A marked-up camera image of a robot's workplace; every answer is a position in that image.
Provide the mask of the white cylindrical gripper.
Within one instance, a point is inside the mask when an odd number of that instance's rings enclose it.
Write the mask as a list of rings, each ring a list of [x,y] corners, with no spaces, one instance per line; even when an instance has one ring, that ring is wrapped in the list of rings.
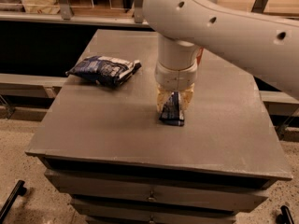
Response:
[[[194,94],[193,83],[197,79],[197,63],[183,70],[171,70],[160,63],[155,67],[157,85],[157,111],[163,110],[164,104],[171,96],[171,91],[180,91],[180,105],[186,110]]]

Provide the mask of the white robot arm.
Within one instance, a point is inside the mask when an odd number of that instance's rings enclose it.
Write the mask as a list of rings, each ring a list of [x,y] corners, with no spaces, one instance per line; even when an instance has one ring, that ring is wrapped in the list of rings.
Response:
[[[299,97],[297,21],[233,10],[209,0],[144,0],[143,15],[159,34],[158,111],[173,91],[182,91],[182,106],[188,106],[196,46]]]

